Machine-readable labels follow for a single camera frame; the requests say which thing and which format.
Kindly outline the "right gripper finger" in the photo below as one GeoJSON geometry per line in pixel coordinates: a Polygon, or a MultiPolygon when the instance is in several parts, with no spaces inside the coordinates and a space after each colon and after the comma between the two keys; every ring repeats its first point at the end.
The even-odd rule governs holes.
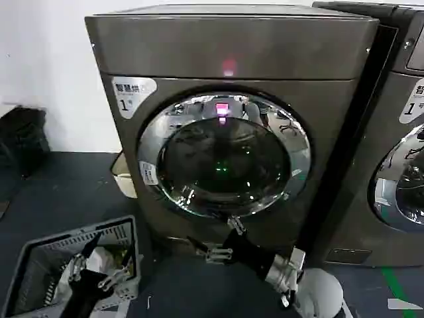
{"type": "Polygon", "coordinates": [[[196,255],[204,257],[206,263],[229,263],[232,260],[231,248],[223,248],[219,244],[207,245],[193,237],[187,237],[187,240],[194,248],[196,255]]]}
{"type": "Polygon", "coordinates": [[[238,235],[244,235],[246,228],[240,220],[240,217],[231,215],[227,218],[227,224],[231,229],[234,229],[238,235]]]}

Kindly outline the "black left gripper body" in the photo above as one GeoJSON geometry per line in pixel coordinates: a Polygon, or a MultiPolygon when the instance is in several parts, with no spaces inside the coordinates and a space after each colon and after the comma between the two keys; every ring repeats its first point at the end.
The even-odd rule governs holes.
{"type": "Polygon", "coordinates": [[[82,270],[80,274],[80,280],[70,283],[72,294],[67,302],[67,318],[89,318],[97,302],[110,296],[110,290],[98,287],[107,278],[106,274],[91,270],[82,270]]]}

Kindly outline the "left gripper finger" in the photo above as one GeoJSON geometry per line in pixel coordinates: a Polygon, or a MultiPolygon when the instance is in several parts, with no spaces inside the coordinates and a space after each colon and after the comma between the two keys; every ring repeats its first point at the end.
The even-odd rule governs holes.
{"type": "Polygon", "coordinates": [[[101,280],[97,287],[107,292],[116,285],[119,285],[122,282],[125,282],[131,276],[131,254],[126,253],[121,262],[121,267],[118,270],[115,270],[112,275],[107,276],[104,280],[101,280]]]}
{"type": "Polygon", "coordinates": [[[94,249],[97,247],[97,243],[101,238],[102,233],[98,232],[88,243],[86,243],[82,251],[76,254],[69,263],[70,275],[68,277],[69,282],[76,282],[81,279],[80,272],[86,269],[86,261],[91,256],[94,249]]]}

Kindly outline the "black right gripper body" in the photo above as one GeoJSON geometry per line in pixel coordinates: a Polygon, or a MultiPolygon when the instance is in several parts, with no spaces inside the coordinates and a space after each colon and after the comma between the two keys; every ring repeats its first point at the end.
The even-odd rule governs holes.
{"type": "Polygon", "coordinates": [[[259,278],[265,278],[274,262],[276,253],[267,248],[257,246],[249,241],[247,234],[237,233],[236,229],[230,231],[223,243],[223,248],[233,252],[225,264],[241,263],[256,273],[259,278]]]}

